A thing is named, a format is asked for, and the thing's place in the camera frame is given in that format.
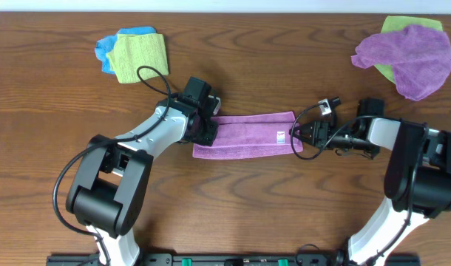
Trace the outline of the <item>pink purple microfiber cloth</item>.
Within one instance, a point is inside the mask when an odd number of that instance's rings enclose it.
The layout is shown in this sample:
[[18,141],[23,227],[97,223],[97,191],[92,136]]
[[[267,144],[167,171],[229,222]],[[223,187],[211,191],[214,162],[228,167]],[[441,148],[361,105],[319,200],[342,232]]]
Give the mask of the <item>pink purple microfiber cloth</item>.
[[205,160],[241,160],[303,151],[289,134],[292,111],[261,115],[216,116],[219,124],[212,146],[193,145],[192,157]]

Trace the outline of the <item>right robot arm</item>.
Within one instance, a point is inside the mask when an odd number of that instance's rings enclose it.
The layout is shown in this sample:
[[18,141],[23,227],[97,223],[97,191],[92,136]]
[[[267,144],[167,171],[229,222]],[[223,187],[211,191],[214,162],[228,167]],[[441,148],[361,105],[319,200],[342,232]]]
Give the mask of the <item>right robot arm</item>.
[[372,160],[390,151],[384,176],[384,199],[365,226],[343,248],[296,253],[297,265],[419,265],[417,255],[395,255],[394,249],[417,227],[451,211],[451,132],[384,116],[384,101],[359,101],[356,117],[337,124],[339,98],[316,104],[323,118],[289,131],[297,140],[339,156],[357,151]]

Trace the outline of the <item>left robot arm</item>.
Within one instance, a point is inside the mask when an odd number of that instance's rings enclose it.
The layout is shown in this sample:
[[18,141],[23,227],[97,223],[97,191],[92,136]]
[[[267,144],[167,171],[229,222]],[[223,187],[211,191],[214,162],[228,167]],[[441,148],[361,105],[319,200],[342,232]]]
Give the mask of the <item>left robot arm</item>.
[[115,138],[94,136],[66,199],[66,210],[95,237],[103,265],[136,265],[140,248],[133,225],[143,205],[152,164],[184,140],[211,146],[218,125],[211,118],[220,99],[191,77],[183,92],[169,92],[139,126]]

